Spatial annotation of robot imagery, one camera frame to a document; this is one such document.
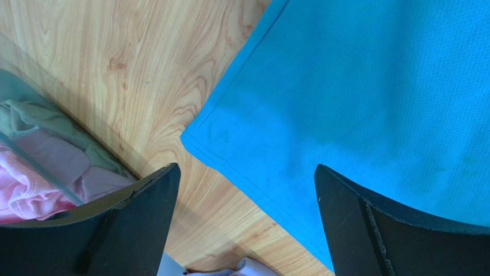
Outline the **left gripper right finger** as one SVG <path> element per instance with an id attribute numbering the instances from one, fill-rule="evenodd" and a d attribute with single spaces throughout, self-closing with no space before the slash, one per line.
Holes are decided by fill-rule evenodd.
<path id="1" fill-rule="evenodd" d="M 489 228 L 416 210 L 322 164 L 314 179 L 336 275 L 489 274 Z"/>

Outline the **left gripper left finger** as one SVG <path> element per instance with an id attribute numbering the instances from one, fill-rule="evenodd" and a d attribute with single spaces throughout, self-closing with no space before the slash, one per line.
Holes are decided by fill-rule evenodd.
<path id="1" fill-rule="evenodd" d="M 1 226 L 2 275 L 156 275 L 181 170 L 153 174 L 51 219 Z"/>

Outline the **teal t shirt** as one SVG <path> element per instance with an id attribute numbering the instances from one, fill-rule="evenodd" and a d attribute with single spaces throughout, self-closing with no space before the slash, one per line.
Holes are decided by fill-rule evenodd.
<path id="1" fill-rule="evenodd" d="M 333 269 L 323 164 L 489 225 L 489 2 L 272 1 L 181 136 Z"/>

